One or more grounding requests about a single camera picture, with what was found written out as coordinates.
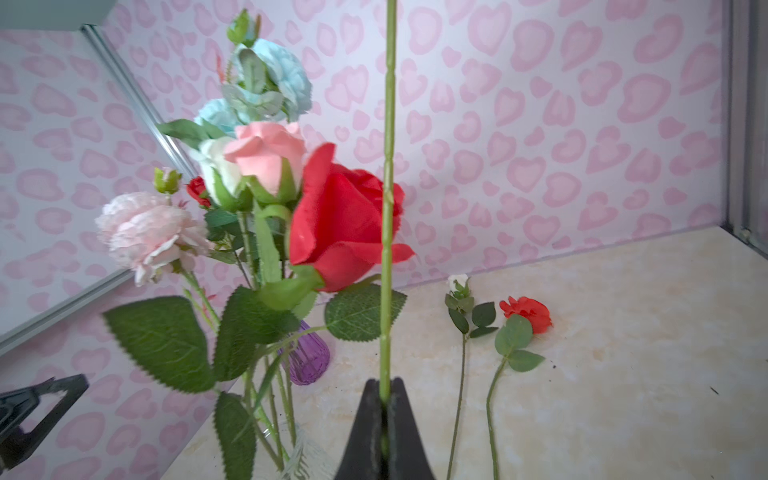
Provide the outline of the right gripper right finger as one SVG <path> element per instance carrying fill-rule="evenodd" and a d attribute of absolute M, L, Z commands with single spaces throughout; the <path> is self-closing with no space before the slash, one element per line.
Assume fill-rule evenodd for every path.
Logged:
<path fill-rule="evenodd" d="M 391 382 L 386 410 L 387 478 L 434 480 L 404 381 Z"/>

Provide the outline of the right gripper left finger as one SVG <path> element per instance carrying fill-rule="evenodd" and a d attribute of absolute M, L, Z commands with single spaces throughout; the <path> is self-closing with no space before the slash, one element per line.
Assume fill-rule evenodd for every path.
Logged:
<path fill-rule="evenodd" d="M 335 480 L 379 480 L 384 472 L 379 381 L 366 381 Z"/>

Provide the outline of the clear glass cylinder vase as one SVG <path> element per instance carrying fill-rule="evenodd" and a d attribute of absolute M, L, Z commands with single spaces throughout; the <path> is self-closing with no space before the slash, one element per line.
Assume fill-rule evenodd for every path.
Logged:
<path fill-rule="evenodd" d="M 333 480 L 336 464 L 325 450 L 312 440 L 305 430 L 297 425 L 295 440 L 291 440 L 291 430 L 287 424 L 281 426 L 285 436 L 287 459 L 284 469 L 277 476 L 284 480 Z"/>

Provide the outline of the purple glass vase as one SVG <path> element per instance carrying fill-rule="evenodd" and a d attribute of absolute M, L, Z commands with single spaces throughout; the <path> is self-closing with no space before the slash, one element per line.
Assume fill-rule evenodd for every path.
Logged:
<path fill-rule="evenodd" d="M 326 342 L 315 332 L 301 336 L 291 347 L 288 373 L 294 385 L 315 383 L 327 371 L 331 352 Z"/>

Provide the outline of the small mixed roses spray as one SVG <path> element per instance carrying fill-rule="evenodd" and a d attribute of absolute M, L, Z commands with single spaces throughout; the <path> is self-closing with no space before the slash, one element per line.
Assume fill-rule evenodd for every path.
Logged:
<path fill-rule="evenodd" d="M 182 203 L 175 203 L 180 174 L 157 169 L 155 189 L 120 194 L 95 219 L 98 240 L 116 265 L 133 276 L 137 288 L 166 275 L 181 275 L 200 297 L 206 323 L 220 320 L 194 273 L 198 258 L 210 256 L 214 243 L 208 229 Z"/>

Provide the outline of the blue rose stem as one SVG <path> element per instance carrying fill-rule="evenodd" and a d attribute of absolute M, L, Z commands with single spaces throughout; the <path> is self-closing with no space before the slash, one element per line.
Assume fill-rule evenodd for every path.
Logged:
<path fill-rule="evenodd" d="M 379 337 L 379 398 L 383 416 L 387 416 L 391 396 L 391 326 L 392 326 L 392 267 L 394 239 L 394 149 L 396 115 L 396 54 L 397 54 L 398 2 L 386 2 L 386 55 L 385 55 L 385 120 L 384 164 L 382 198 L 382 255 L 380 292 Z"/>

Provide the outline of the white rose stem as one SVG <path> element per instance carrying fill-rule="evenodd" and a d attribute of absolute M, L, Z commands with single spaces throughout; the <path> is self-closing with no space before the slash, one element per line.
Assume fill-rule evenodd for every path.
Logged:
<path fill-rule="evenodd" d="M 227 148 L 234 141 L 235 138 L 231 136 L 203 140 L 198 148 L 191 152 L 191 156 L 200 167 L 206 191 L 213 203 L 219 209 L 232 213 L 237 218 L 245 249 L 246 268 L 249 270 L 249 273 L 245 273 L 244 276 L 247 285 L 252 287 L 253 282 L 249 276 L 253 273 L 253 256 L 250 248 L 248 214 L 253 206 L 253 197 L 238 164 L 227 159 Z"/>

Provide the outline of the pink rose stem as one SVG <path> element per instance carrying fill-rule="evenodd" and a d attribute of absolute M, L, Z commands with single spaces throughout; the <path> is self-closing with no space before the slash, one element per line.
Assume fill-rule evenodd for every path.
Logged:
<path fill-rule="evenodd" d="M 236 129 L 227 159 L 240 167 L 252 193 L 248 214 L 251 274 L 260 288 L 282 277 L 278 249 L 265 213 L 285 212 L 297 199 L 307 148 L 297 124 L 257 121 Z"/>

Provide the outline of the teal peony branch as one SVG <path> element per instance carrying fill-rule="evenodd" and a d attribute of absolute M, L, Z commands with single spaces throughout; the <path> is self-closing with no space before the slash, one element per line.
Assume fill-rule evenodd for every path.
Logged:
<path fill-rule="evenodd" d="M 296 122 L 312 106 L 312 85 L 296 55 L 261 37 L 261 17 L 243 9 L 227 29 L 234 50 L 217 60 L 222 96 L 208 101 L 194 119 L 156 126 L 163 135 L 196 149 L 204 140 L 233 137 L 255 121 Z"/>

